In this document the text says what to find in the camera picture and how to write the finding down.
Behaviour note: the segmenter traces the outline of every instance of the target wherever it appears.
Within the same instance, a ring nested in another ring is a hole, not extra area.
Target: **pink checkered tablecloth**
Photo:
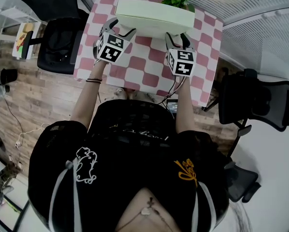
[[[98,40],[103,24],[115,17],[118,0],[93,0],[94,5],[82,35],[75,64],[74,77],[87,79],[93,68],[93,43]],[[200,9],[195,10],[194,29],[188,31],[196,50],[196,67],[190,79],[193,105],[206,106],[211,92],[221,45],[223,23],[214,15]],[[125,34],[128,30],[118,23],[116,33]],[[174,42],[182,44],[179,36]],[[103,82],[161,96],[168,94],[174,77],[167,66],[166,44],[164,40],[133,37],[116,65],[108,64]]]

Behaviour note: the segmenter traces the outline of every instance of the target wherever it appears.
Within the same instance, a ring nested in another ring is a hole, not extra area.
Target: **necklace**
[[[151,197],[150,200],[147,202],[147,204],[149,205],[148,207],[144,207],[139,213],[137,213],[129,222],[127,222],[126,224],[124,224],[121,228],[119,228],[116,232],[119,232],[121,229],[123,229],[124,227],[126,227],[127,225],[129,225],[131,222],[133,222],[136,217],[138,217],[139,215],[148,217],[149,215],[151,215],[151,212],[149,209],[151,209],[156,215],[159,216],[159,218],[166,224],[166,226],[170,229],[171,232],[173,232],[173,230],[171,229],[171,227],[168,225],[168,223],[166,222],[166,220],[160,215],[160,213],[158,212],[157,209],[153,208],[152,205],[154,204],[153,202],[153,198]]]

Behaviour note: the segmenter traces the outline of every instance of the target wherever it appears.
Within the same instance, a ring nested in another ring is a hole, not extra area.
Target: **pendant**
[[[150,213],[150,211],[149,211],[149,209],[147,208],[147,207],[145,207],[145,208],[143,208],[142,210],[141,210],[141,215],[142,216],[149,216],[151,213]]]

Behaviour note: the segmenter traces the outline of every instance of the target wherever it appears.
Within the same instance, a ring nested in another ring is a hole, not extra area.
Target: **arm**
[[[106,64],[107,62],[105,61],[98,62],[94,66],[89,78],[101,79]],[[87,129],[92,120],[99,88],[99,83],[86,82],[72,112],[71,120],[82,123]]]
[[[178,90],[178,110],[175,127],[177,133],[195,130],[194,113],[189,78],[187,77]]]

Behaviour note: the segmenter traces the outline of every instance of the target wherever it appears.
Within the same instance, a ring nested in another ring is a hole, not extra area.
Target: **black shirt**
[[[176,134],[171,114],[161,106],[107,101],[88,133],[75,121],[44,130],[30,159],[29,199],[55,231],[114,232],[132,198],[146,187],[181,231],[206,232],[228,207],[216,153],[206,133]]]

